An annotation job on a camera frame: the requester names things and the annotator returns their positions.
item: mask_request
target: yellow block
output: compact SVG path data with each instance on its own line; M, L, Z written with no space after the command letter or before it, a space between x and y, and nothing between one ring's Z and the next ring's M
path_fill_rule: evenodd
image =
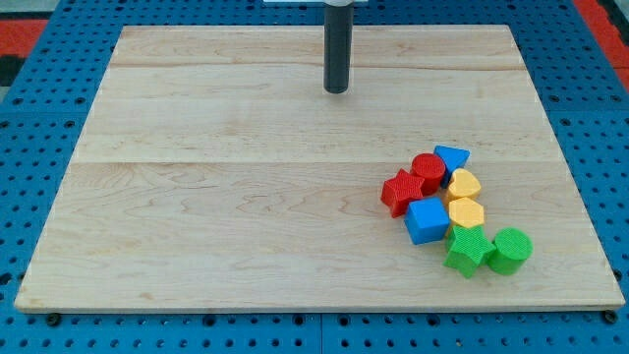
M450 227L445 233L446 237L454 225L470 228L485 224L485 208L467 197L450 202L448 215Z
M457 168L452 172L452 178L445 194L445 204L448 206L450 202L459 198L475 199L481 193L481 182L472 174L472 172Z

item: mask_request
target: wood grain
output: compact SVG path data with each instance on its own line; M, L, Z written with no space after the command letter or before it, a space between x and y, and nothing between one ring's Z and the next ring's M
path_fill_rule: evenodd
M322 91L321 28L126 28L16 306L49 313L478 312L624 299L508 28L357 27ZM381 184L472 152L486 232L536 250L471 280L413 246Z

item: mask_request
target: toy block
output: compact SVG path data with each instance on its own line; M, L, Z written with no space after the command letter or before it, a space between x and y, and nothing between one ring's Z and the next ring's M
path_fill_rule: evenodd
M411 174L424 177L422 194L430 196L439 189L439 184L445 174L445 163L434 153L421 153L413 159Z
M485 208L469 198L450 202L448 216L450 217L450 228L446 237L454 226L471 228L485 224Z
M480 225L471 228L454 226L445 249L448 254L443 265L458 269L466 278L471 278L495 252L495 246L485 237Z
M441 188L446 188L450 183L450 177L452 172L457 168L465 166L465 162L470 157L470 152L456 147L434 147L434 154L441 157L443 163L445 163L445 174L441 180Z
M450 184L445 193L445 204L459 198L475 199L481 193L481 182L472 174L472 172L457 168L452 172Z
M521 230L513 227L504 228L493 240L495 253L487 265L498 274L514 274L533 253L533 242Z
M403 215L410 202L424 197L423 184L423 177L413 176L403 169L400 169L394 178L384 182L380 200L391 209L391 217Z
M450 219L438 198L411 202L404 218L413 244L419 245L443 238Z

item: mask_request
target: blue pegboard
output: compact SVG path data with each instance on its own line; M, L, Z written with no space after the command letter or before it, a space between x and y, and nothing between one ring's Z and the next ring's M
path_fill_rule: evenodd
M356 9L356 23L509 25L627 294L629 96L572 3L371 0ZM626 308L606 316L67 315L56 326L47 316L15 310L21 277L123 25L321 24L320 7L261 0L60 2L0 104L0 352L629 350Z

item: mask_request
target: metal rod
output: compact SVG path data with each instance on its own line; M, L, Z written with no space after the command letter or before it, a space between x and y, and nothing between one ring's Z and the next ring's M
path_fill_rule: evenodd
M325 5L323 86L330 93L347 90L350 80L354 3Z

